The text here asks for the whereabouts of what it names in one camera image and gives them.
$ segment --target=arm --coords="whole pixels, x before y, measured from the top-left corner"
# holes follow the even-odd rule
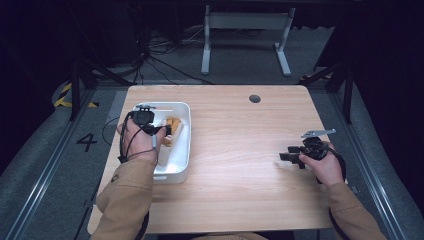
[[[326,186],[328,202],[335,222],[350,239],[386,239],[377,222],[344,182],[339,161],[333,153],[320,161],[300,155],[317,178]]]
[[[91,239],[135,239],[152,203],[153,172],[159,149],[152,149],[152,137],[130,119],[124,135],[124,149],[128,149],[128,162],[121,164],[96,203],[103,213],[99,226]],[[122,133],[122,125],[117,131]],[[157,133],[157,146],[161,145],[165,130]]]

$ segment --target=white plastic container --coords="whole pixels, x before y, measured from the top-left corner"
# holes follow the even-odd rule
[[[181,120],[182,129],[172,147],[165,166],[158,165],[153,175],[154,182],[159,184],[182,183],[188,176],[191,141],[190,107],[183,102],[143,102],[139,104],[156,107],[150,109],[155,113],[154,126],[159,126],[167,117]]]

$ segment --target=gray carpet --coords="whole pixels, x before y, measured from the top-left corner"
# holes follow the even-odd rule
[[[292,76],[284,77],[273,50],[278,42],[279,33],[264,31],[258,36],[248,36],[242,32],[219,32],[213,35],[210,74],[200,74],[203,45],[194,42],[183,46],[171,54],[154,55],[158,59],[196,78],[202,78],[214,84],[264,84],[291,85],[298,82],[300,76],[312,73],[321,50],[326,43],[331,29],[292,30],[285,53],[291,67]],[[139,84],[201,84],[172,68],[149,60],[157,69],[145,63],[141,68],[143,81],[137,77]],[[134,74],[127,76],[132,81]],[[325,80],[311,86],[311,97],[326,128],[335,128],[337,133],[330,135],[347,162],[349,186],[355,191],[365,207],[376,218],[382,231],[390,235],[380,217],[372,194],[364,181],[351,143],[343,130],[342,121],[336,117],[338,109],[331,102],[331,96],[322,89]],[[105,125],[118,117],[125,97],[124,87],[117,86],[109,80],[100,81],[92,102],[98,102],[97,108],[85,108],[79,124],[70,136],[60,159],[57,171],[38,208],[30,217],[29,224],[23,231],[23,239],[88,239],[86,224],[87,206],[101,177],[110,146],[107,142],[115,132],[116,121]],[[54,152],[57,142],[69,124],[70,108],[58,107],[55,113],[33,134],[17,154],[9,168],[0,178],[0,239],[5,239],[19,212],[25,204],[35,181],[38,179]],[[355,88],[352,102],[351,128],[360,139],[367,159],[377,173],[394,212],[408,239],[424,239],[423,218],[400,182],[382,148],[372,126],[360,94]],[[92,134],[92,141],[86,151],[86,144],[78,141]],[[315,230],[296,231],[296,239],[315,239]],[[320,231],[321,239],[334,239],[331,229]]]

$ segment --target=grommet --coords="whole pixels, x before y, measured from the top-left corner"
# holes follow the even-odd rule
[[[259,97],[258,95],[250,95],[249,100],[252,103],[258,103],[261,101],[261,97]]]

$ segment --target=white stand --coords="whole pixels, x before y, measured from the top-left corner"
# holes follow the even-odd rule
[[[273,29],[281,30],[280,43],[275,43],[275,50],[280,61],[284,76],[290,76],[290,68],[284,55],[284,46],[289,35],[293,21],[295,8],[290,8],[288,13],[228,13],[210,12],[209,5],[205,12],[205,47],[203,49],[203,61],[201,73],[209,74],[209,62],[211,56],[210,29]]]

